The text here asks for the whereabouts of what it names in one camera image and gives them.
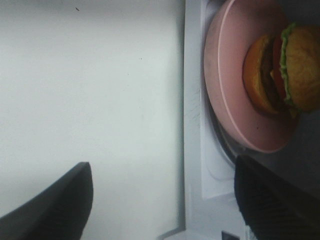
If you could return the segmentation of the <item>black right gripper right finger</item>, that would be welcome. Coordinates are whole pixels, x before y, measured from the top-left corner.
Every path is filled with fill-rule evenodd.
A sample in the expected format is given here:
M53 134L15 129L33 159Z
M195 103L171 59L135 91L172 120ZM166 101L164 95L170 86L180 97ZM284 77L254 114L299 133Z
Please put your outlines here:
M249 156L236 159L234 194L245 224L257 239L320 238L320 199Z

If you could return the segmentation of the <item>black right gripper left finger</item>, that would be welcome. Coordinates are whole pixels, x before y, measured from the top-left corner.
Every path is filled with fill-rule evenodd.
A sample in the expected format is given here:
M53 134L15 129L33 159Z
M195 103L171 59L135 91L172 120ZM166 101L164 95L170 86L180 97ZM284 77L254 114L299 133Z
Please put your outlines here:
M0 218L2 240L79 240L94 198L89 162L80 162L52 185Z

